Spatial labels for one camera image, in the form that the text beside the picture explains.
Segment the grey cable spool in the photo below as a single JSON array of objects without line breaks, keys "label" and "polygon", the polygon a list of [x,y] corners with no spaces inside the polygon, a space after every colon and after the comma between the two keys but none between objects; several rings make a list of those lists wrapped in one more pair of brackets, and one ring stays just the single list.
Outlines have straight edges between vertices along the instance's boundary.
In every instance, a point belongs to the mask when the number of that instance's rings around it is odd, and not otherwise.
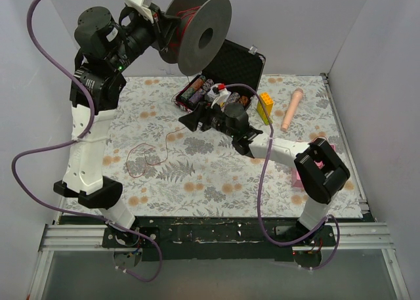
[{"label": "grey cable spool", "polygon": [[211,63],[227,36],[230,0],[172,0],[166,16],[180,18],[168,50],[159,53],[168,64],[177,64],[184,75],[194,75]]}]

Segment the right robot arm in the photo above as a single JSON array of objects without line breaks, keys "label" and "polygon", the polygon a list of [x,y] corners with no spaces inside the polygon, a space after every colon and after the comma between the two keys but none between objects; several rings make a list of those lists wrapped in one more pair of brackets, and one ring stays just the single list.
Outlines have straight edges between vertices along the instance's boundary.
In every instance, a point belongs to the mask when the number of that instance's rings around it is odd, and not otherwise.
[{"label": "right robot arm", "polygon": [[239,103],[224,110],[199,103],[197,108],[178,119],[190,131],[214,129],[229,136],[232,146],[241,155],[266,158],[297,170],[308,195],[297,221],[298,241],[305,246],[321,237],[319,227],[326,221],[335,195],[350,178],[350,171],[332,146],[322,138],[312,142],[295,142],[260,131],[249,124],[249,116]]}]

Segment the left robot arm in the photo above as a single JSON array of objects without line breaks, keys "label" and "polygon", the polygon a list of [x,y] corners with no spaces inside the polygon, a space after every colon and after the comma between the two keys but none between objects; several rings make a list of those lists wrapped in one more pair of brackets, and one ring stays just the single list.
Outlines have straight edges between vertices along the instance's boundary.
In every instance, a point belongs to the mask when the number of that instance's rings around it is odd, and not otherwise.
[{"label": "left robot arm", "polygon": [[79,45],[70,90],[72,138],[66,173],[53,190],[79,204],[99,209],[115,226],[118,241],[135,246],[140,232],[134,215],[121,199],[123,185],[102,174],[108,129],[116,114],[119,95],[126,85],[122,73],[148,47],[166,51],[181,19],[159,9],[147,20],[132,7],[124,7],[114,20],[105,7],[91,7],[77,20]]}]

